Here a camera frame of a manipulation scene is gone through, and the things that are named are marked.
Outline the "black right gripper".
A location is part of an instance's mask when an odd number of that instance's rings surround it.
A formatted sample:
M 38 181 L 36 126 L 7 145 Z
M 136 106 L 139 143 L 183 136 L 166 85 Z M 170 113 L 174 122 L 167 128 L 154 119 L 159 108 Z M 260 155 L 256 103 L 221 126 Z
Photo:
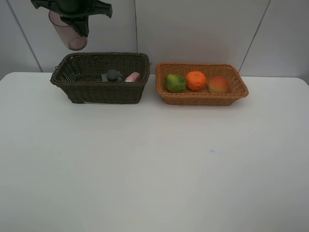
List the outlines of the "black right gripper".
M 112 17 L 112 5 L 100 0 L 31 0 L 38 9 L 43 7 L 61 15 L 62 22 L 82 37 L 88 37 L 88 16 L 106 15 Z

